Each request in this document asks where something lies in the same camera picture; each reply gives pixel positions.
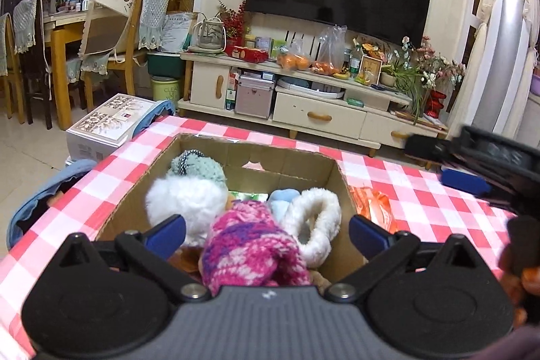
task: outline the fluffy white ball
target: fluffy white ball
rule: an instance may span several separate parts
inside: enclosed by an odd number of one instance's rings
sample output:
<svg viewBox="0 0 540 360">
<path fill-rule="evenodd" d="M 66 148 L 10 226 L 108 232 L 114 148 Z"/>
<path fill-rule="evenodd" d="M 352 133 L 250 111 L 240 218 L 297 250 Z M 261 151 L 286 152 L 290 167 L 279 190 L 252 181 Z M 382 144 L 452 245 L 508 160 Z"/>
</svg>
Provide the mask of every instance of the fluffy white ball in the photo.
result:
<svg viewBox="0 0 540 360">
<path fill-rule="evenodd" d="M 225 211 L 228 191 L 210 180 L 190 176 L 157 179 L 146 194 L 146 213 L 155 226 L 171 215 L 186 221 L 183 246 L 202 247 L 210 225 Z"/>
</svg>

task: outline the gray gripper base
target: gray gripper base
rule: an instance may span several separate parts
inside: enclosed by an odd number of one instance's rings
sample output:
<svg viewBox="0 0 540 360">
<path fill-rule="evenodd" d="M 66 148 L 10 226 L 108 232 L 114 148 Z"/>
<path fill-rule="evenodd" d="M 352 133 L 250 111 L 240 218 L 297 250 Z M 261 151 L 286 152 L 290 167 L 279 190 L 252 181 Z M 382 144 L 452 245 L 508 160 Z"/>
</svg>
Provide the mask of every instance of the gray gripper base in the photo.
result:
<svg viewBox="0 0 540 360">
<path fill-rule="evenodd" d="M 116 360 L 412 360 L 380 340 L 353 305 L 315 287 L 224 287 L 180 307 L 152 342 Z"/>
</svg>

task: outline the dark green bin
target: dark green bin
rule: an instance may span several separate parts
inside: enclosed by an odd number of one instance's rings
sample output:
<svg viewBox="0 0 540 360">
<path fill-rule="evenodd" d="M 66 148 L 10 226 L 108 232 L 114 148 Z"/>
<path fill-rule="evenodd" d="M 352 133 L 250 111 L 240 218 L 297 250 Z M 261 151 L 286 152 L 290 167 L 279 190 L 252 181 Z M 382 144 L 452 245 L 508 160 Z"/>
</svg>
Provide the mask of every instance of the dark green bin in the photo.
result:
<svg viewBox="0 0 540 360">
<path fill-rule="evenodd" d="M 180 59 L 180 54 L 153 51 L 147 54 L 147 60 L 150 75 L 182 78 L 186 71 L 186 62 Z"/>
</svg>

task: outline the red berry plant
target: red berry plant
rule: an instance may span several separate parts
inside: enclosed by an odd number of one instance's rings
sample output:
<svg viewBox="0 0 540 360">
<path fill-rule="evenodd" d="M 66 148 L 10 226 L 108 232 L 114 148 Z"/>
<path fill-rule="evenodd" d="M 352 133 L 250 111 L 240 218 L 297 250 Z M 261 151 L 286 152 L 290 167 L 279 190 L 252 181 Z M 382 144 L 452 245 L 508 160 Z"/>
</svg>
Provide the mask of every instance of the red berry plant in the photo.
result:
<svg viewBox="0 0 540 360">
<path fill-rule="evenodd" d="M 223 2 L 219 1 L 218 16 L 225 25 L 227 37 L 242 37 L 244 35 L 247 18 L 245 7 L 245 0 L 238 7 L 238 11 L 227 8 Z"/>
</svg>

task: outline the floral pattern box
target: floral pattern box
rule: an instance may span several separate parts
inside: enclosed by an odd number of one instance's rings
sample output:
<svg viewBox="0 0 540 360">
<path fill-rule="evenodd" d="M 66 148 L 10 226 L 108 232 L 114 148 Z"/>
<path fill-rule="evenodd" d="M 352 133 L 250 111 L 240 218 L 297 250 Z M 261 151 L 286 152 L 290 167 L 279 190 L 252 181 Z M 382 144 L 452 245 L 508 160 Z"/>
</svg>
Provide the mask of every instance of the floral pattern box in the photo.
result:
<svg viewBox="0 0 540 360">
<path fill-rule="evenodd" d="M 66 131 L 71 160 L 103 160 L 131 139 L 139 122 L 157 105 L 123 94 L 106 101 Z"/>
</svg>

